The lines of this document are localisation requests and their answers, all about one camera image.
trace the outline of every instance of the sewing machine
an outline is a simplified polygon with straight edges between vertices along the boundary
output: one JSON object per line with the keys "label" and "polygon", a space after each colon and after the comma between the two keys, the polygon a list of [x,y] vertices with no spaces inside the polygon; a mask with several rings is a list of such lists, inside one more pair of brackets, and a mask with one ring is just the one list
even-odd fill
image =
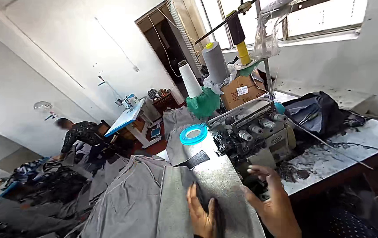
{"label": "sewing machine", "polygon": [[212,119],[209,131],[218,153],[227,154],[236,168],[249,162],[275,169],[276,163],[292,158],[295,136],[279,110],[274,102],[254,100]]}

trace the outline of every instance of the label on box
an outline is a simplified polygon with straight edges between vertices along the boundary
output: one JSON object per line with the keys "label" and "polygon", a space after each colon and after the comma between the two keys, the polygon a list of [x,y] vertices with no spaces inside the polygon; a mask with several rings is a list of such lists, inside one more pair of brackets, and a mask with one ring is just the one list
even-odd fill
{"label": "label on box", "polygon": [[240,88],[236,88],[236,90],[238,92],[238,96],[244,95],[244,94],[248,93],[248,86],[243,86],[243,87],[240,87]]}

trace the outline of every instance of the cardboard box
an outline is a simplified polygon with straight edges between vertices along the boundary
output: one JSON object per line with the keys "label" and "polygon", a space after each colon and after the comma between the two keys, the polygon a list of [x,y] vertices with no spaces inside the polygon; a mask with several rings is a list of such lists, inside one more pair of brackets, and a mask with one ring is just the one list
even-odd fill
{"label": "cardboard box", "polygon": [[221,95],[221,100],[227,110],[231,110],[237,106],[244,104],[254,98],[257,98],[266,93],[264,84],[260,81],[255,81],[261,89],[258,89],[250,77],[239,76],[229,84],[221,87],[224,93]]}

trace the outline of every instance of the power cord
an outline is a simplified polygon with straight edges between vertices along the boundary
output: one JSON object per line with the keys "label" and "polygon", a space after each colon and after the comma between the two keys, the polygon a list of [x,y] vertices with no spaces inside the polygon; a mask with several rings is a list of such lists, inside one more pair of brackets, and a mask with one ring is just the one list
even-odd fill
{"label": "power cord", "polygon": [[160,40],[160,43],[161,43],[161,45],[162,45],[163,48],[164,48],[164,51],[165,51],[165,54],[167,55],[168,63],[170,64],[170,68],[171,68],[171,70],[173,71],[173,73],[174,73],[177,77],[180,77],[181,74],[180,74],[180,75],[177,75],[176,72],[174,71],[173,67],[171,66],[170,57],[168,56],[167,50],[165,49],[165,46],[164,46],[163,43],[162,43],[162,40],[161,40],[160,34],[158,33],[157,29],[155,28],[154,23],[152,22],[151,18],[149,17],[149,14],[146,13],[146,15],[148,16],[149,20],[151,21],[152,26],[154,27],[154,30],[155,30],[155,32],[156,32],[157,35],[158,35],[158,39]]}
{"label": "power cord", "polygon": [[187,33],[186,33],[186,31],[185,30],[182,30],[182,29],[180,29],[178,26],[176,26],[175,24],[174,24],[174,22],[172,22],[158,7],[156,7],[157,9],[158,9],[158,11],[161,13],[161,14],[163,14],[163,16],[174,26],[174,27],[176,27],[179,31],[181,31],[183,34],[185,34],[191,41],[192,41],[192,44],[196,47],[197,46],[197,44],[195,44],[195,42],[196,42],[196,40],[194,40],[193,38],[191,38]]}
{"label": "power cord", "polygon": [[357,163],[359,163],[359,164],[361,164],[361,165],[363,165],[363,166],[365,166],[365,167],[367,167],[367,168],[369,168],[369,169],[371,169],[371,170],[374,170],[372,167],[366,165],[365,163],[363,163],[363,162],[361,162],[361,161],[358,161],[358,160],[356,160],[356,159],[350,157],[349,155],[347,155],[347,154],[345,154],[345,153],[340,152],[340,150],[334,148],[333,146],[329,145],[329,144],[326,143],[325,141],[323,141],[323,140],[321,140],[320,138],[318,138],[318,136],[314,135],[313,133],[309,132],[309,131],[306,130],[305,128],[303,128],[303,127],[301,127],[300,125],[296,124],[296,123],[293,122],[290,118],[287,118],[287,119],[288,119],[290,122],[292,122],[295,126],[301,128],[303,131],[305,131],[306,133],[310,134],[312,137],[314,137],[315,139],[317,139],[317,140],[318,140],[319,142],[321,142],[322,144],[328,146],[329,148],[331,148],[331,149],[334,150],[335,152],[337,152],[337,153],[339,153],[339,154],[343,154],[343,155],[344,155],[345,157],[347,157],[348,159],[351,159],[351,160],[353,160],[353,161],[355,161],[355,162],[357,162]]}

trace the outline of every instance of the patterned shirt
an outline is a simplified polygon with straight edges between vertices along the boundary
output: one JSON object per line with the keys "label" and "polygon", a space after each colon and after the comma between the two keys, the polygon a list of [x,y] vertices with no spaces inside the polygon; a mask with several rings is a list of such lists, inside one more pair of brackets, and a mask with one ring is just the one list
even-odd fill
{"label": "patterned shirt", "polygon": [[71,130],[65,134],[61,153],[65,154],[69,152],[76,140],[87,143],[90,146],[101,143],[101,139],[95,135],[97,126],[98,125],[94,122],[78,122],[74,124]]}

